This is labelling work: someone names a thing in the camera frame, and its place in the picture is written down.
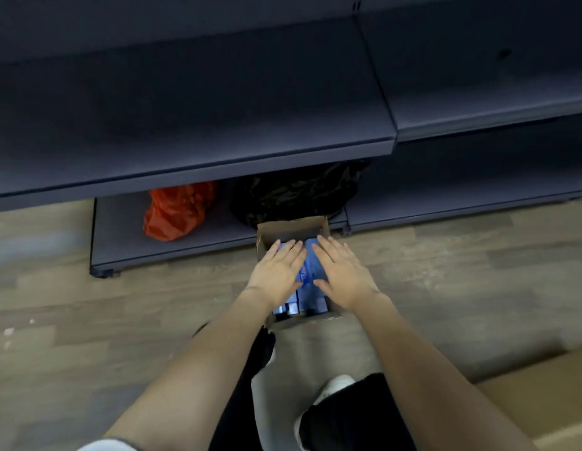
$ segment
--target laminate floor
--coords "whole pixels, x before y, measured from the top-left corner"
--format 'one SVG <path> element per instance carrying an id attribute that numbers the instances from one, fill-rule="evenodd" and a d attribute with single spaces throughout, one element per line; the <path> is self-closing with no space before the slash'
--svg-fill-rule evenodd
<path id="1" fill-rule="evenodd" d="M 98 437 L 244 287 L 255 251 L 88 275 L 92 203 L 0 213 L 0 451 Z M 346 238 L 399 310 L 471 380 L 582 346 L 582 200 Z M 351 315 L 278 333 L 254 382 L 265 447 L 331 377 L 378 364 Z"/>

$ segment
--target sleeve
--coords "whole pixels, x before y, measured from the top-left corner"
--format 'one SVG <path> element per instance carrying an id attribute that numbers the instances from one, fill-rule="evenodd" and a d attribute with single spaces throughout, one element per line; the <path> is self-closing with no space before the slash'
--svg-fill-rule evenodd
<path id="1" fill-rule="evenodd" d="M 115 438 L 104 438 L 103 440 L 93 441 L 78 451 L 142 451 L 141 449 L 135 448 L 132 445 L 126 443 L 125 441 L 118 440 Z"/>

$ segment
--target black pants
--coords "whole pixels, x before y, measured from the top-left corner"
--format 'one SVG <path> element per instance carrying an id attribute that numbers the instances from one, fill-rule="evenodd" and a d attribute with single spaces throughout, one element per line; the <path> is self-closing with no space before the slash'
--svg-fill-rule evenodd
<path id="1" fill-rule="evenodd" d="M 270 360 L 274 343 L 274 334 L 262 329 L 214 432 L 210 451 L 239 446 L 261 451 L 251 379 Z M 310 451 L 416 450 L 382 373 L 373 373 L 312 405 L 303 414 L 299 435 Z"/>

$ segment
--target person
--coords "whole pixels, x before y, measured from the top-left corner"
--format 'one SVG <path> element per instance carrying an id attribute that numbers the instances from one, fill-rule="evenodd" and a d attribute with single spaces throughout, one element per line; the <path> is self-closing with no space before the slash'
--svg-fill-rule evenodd
<path id="1" fill-rule="evenodd" d="M 534 451 L 533 443 L 402 319 L 346 243 L 318 237 L 325 280 L 354 313 L 383 373 L 337 377 L 295 424 L 304 450 Z M 266 317 L 299 287 L 302 242 L 277 241 L 239 297 L 200 329 L 102 440 L 83 451 L 261 450 L 250 381 L 273 353 Z"/>

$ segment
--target right hand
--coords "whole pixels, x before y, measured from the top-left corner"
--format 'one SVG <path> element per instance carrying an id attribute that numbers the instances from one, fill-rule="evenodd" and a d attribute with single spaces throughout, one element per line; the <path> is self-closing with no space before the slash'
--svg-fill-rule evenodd
<path id="1" fill-rule="evenodd" d="M 314 284 L 332 301 L 353 311 L 356 303 L 380 293 L 366 267 L 347 246 L 332 237 L 318 236 L 320 246 L 312 244 L 314 253 L 324 267 L 328 281 L 314 280 Z"/>

